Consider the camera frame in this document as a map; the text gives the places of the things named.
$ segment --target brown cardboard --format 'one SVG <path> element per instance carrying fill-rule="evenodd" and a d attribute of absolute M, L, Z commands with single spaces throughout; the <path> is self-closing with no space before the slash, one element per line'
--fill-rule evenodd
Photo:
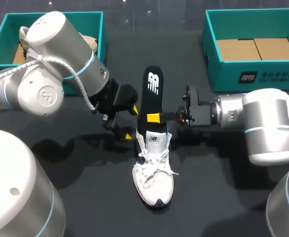
<path fill-rule="evenodd" d="M 252 39 L 222 39 L 217 44 L 223 61 L 261 60 Z"/>
<path fill-rule="evenodd" d="M 287 38 L 254 39 L 262 60 L 289 59 L 289 41 Z"/>
<path fill-rule="evenodd" d="M 21 64 L 25 62 L 24 50 L 21 44 L 18 44 L 17 51 L 13 60 L 13 64 Z"/>

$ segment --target cardboard box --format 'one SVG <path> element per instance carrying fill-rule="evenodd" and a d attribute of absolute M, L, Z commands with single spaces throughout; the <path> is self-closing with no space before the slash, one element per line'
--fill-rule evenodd
<path fill-rule="evenodd" d="M 254 39 L 262 60 L 289 60 L 287 38 Z"/>
<path fill-rule="evenodd" d="M 63 13 L 78 32 L 98 40 L 97 56 L 105 65 L 107 39 L 103 12 L 87 11 Z M 46 12 L 8 13 L 5 15 L 0 26 L 0 70 L 20 65 L 22 59 L 20 57 L 14 59 L 19 50 L 19 29 L 21 26 L 30 27 L 44 14 L 46 14 Z M 75 94 L 72 88 L 67 84 L 67 80 L 64 80 L 64 88 L 66 95 Z"/>
<path fill-rule="evenodd" d="M 207 10 L 202 48 L 214 92 L 289 90 L 289 8 Z"/>
<path fill-rule="evenodd" d="M 24 62 L 25 62 L 24 49 L 19 43 L 17 46 L 16 54 L 13 59 L 13 64 L 22 64 Z"/>
<path fill-rule="evenodd" d="M 223 61 L 261 60 L 252 39 L 222 39 L 217 44 Z"/>

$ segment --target shoe tongue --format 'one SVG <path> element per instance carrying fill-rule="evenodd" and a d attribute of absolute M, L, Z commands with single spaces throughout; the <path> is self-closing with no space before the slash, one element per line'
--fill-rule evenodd
<path fill-rule="evenodd" d="M 161 153 L 166 150 L 167 134 L 147 131 L 145 135 L 145 148 L 150 153 Z"/>

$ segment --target shoe label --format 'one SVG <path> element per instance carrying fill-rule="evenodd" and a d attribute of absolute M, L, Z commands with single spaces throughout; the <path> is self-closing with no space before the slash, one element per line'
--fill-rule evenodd
<path fill-rule="evenodd" d="M 159 94 L 159 77 L 157 74 L 148 74 L 148 89 L 157 95 Z"/>
<path fill-rule="evenodd" d="M 150 136 L 149 139 L 148 139 L 148 142 L 159 143 L 160 142 L 160 138 L 159 137 L 155 137 L 155 136 Z"/>

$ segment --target black table surface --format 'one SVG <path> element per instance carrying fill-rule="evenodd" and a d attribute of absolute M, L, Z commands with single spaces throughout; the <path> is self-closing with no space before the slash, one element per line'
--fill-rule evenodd
<path fill-rule="evenodd" d="M 161 66 L 166 111 L 183 103 L 186 85 L 197 84 L 200 97 L 212 100 L 200 35 L 197 31 L 110 34 L 110 75 L 141 91 L 145 68 Z M 123 124 L 136 126 L 136 118 L 128 113 L 120 118 Z M 252 165 L 242 133 L 187 137 L 171 150 L 171 168 L 180 175 L 174 176 L 170 205 L 153 211 L 144 206 L 134 187 L 133 142 L 113 141 L 101 123 L 102 116 L 92 115 L 77 97 L 66 98 L 49 118 L 0 113 L 0 129 L 32 149 L 58 189 L 67 213 L 65 237 L 270 236 L 266 201 L 289 167 Z"/>

